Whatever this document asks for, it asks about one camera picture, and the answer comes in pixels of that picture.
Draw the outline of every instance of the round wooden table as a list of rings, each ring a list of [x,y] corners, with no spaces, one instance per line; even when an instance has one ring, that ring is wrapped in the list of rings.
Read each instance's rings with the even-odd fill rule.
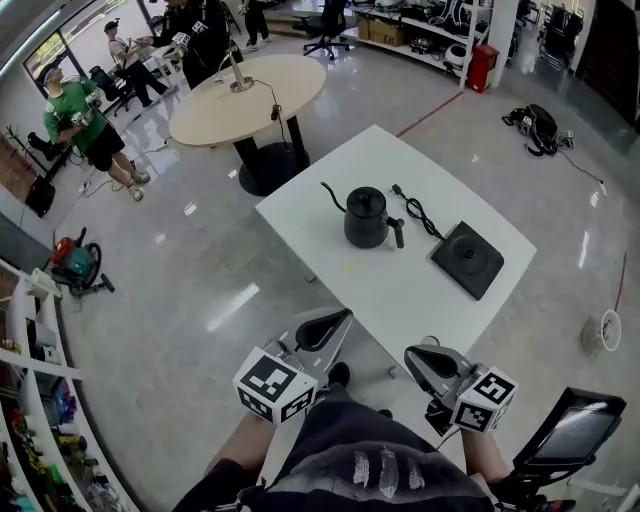
[[[295,114],[320,92],[324,68],[301,55],[269,55],[239,64],[245,77],[259,80],[247,91],[235,93],[231,69],[223,70],[224,83],[211,77],[180,103],[169,123],[171,136],[181,144],[209,147],[232,142],[242,159],[240,184],[247,192],[266,196],[309,166]],[[258,148],[252,135],[277,125],[271,120],[274,101],[282,107],[290,144],[277,142]]]

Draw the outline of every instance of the hand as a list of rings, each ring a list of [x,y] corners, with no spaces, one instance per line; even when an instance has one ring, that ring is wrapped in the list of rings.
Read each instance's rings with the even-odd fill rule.
[[[140,48],[145,48],[145,47],[151,46],[153,44],[153,37],[151,37],[151,36],[140,37],[140,38],[136,39],[135,41],[136,41],[136,43],[138,43],[138,46]]]

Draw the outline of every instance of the person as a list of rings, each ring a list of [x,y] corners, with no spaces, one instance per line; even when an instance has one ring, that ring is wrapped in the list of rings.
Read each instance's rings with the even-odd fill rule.
[[[136,96],[140,98],[144,108],[148,108],[153,104],[149,99],[147,85],[151,86],[160,96],[175,92],[175,87],[169,89],[166,85],[156,80],[140,60],[139,52],[144,48],[144,44],[134,43],[133,45],[128,45],[118,37],[118,20],[107,23],[104,27],[104,33],[109,38],[109,53],[125,76],[131,80]]]
[[[258,31],[262,36],[263,43],[270,43],[269,27],[267,20],[264,19],[261,2],[258,0],[242,0],[241,12],[244,14],[244,24],[249,32],[249,41],[245,51],[255,52],[258,50]]]
[[[83,77],[63,84],[64,75],[55,63],[45,67],[41,76],[48,94],[44,125],[51,142],[75,145],[96,169],[108,172],[114,181],[127,187],[134,200],[140,201],[143,192],[137,185],[149,181],[149,174],[135,169],[122,153],[125,145],[118,132],[99,109],[87,103],[89,95],[99,98],[96,84]],[[88,125],[74,125],[74,116],[85,114]]]
[[[494,510],[487,484],[503,480],[509,470],[490,435],[462,432],[465,475],[393,421],[390,411],[376,412],[352,400],[345,363],[337,363],[328,377],[328,388],[307,411],[273,484],[256,482],[274,427],[249,413],[174,512]],[[234,502],[237,508],[224,508]]]
[[[159,36],[138,39],[142,44],[154,47],[171,44],[174,36],[183,33],[191,39],[183,59],[184,76],[191,89],[218,72],[233,41],[220,0],[165,0],[167,10],[162,19]],[[194,30],[196,23],[202,27]],[[242,61],[242,54],[234,50],[234,58]]]

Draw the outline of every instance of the monitor screen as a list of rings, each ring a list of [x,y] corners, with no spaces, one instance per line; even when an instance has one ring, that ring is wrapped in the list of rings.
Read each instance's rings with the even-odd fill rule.
[[[598,410],[570,407],[538,449],[540,459],[586,459],[602,442],[616,416]]]

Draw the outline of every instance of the gooseneck kettle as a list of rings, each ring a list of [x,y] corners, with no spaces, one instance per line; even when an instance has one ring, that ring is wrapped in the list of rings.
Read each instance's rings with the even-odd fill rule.
[[[402,219],[393,219],[387,213],[387,200],[384,194],[372,187],[355,189],[347,197],[347,208],[343,208],[336,199],[331,187],[321,182],[331,194],[334,204],[344,212],[344,234],[347,240],[361,249],[379,246],[387,239],[389,227],[393,228],[398,249],[404,247]]]

